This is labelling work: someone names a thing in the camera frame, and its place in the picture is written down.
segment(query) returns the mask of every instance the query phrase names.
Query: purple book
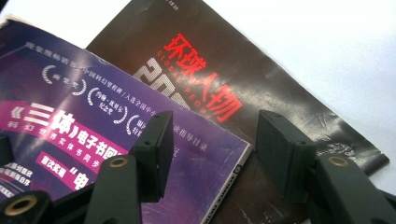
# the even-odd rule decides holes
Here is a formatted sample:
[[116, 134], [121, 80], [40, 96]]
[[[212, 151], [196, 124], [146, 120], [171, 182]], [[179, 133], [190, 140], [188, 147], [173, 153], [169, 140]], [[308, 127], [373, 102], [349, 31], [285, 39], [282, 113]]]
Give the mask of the purple book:
[[0, 202], [41, 189], [53, 201], [94, 182], [156, 113], [174, 112], [165, 196], [145, 223], [204, 223], [252, 147], [84, 49], [19, 21], [0, 29], [0, 134], [15, 161], [0, 167]]

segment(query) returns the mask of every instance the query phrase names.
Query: magazine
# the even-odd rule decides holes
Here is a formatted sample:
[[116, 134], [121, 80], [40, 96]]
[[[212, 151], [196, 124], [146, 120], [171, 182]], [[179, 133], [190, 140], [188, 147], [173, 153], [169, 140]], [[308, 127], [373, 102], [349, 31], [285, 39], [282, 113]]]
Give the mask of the magazine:
[[[87, 50], [252, 145], [264, 109], [293, 122], [319, 155], [346, 155], [366, 174], [389, 162], [202, 0], [132, 0]], [[304, 220], [268, 182], [251, 157], [215, 219]]]
[[44, 190], [56, 201], [127, 154], [149, 119], [173, 111], [175, 153], [164, 198], [144, 223], [202, 223], [219, 206], [251, 144], [85, 49], [34, 26], [0, 29], [0, 134], [14, 162], [0, 168], [0, 201]]

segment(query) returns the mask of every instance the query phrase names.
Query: white surface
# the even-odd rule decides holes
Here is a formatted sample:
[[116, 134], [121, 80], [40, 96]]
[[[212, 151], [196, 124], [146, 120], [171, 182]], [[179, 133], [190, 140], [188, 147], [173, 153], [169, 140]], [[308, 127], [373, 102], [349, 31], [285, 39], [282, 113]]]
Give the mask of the white surface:
[[[127, 0], [9, 0], [12, 13], [85, 48]], [[371, 179], [396, 194], [396, 1], [205, 0], [383, 151]]]

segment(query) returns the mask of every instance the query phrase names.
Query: book spine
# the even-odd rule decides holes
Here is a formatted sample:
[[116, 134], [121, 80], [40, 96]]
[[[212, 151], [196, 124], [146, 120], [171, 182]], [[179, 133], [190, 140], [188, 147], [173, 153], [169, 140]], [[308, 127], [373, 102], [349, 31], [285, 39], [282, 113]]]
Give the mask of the book spine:
[[239, 159], [239, 161], [236, 163], [235, 167], [233, 168], [233, 172], [230, 173], [227, 180], [224, 182], [224, 185], [222, 186], [218, 196], [215, 198], [212, 205], [208, 208], [204, 218], [201, 221], [201, 224], [209, 223], [210, 220], [212, 219], [212, 217], [215, 215], [221, 202], [223, 201], [224, 197], [226, 196], [228, 190], [233, 185], [233, 182], [235, 181], [236, 177], [241, 172], [242, 167], [244, 166], [246, 160], [248, 159], [248, 156], [250, 155], [250, 152], [252, 149], [253, 149], [252, 145], [247, 145], [247, 148], [245, 149], [244, 154], [241, 156], [241, 158]]

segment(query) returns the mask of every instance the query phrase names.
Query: book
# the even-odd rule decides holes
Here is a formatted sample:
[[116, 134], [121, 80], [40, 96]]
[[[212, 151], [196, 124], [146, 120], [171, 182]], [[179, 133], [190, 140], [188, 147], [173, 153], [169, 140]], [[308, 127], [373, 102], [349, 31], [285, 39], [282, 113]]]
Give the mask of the book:
[[24, 22], [0, 29], [0, 134], [14, 162], [0, 168], [0, 201], [41, 189], [56, 201], [126, 154], [149, 119], [173, 111], [175, 153], [164, 198], [144, 223], [203, 223], [252, 147], [85, 49]]
[[[252, 145], [265, 109], [293, 122], [319, 155], [348, 156], [366, 174], [389, 162], [202, 0], [132, 0], [87, 50]], [[255, 156], [238, 180], [215, 222], [306, 219], [302, 206], [279, 198]]]

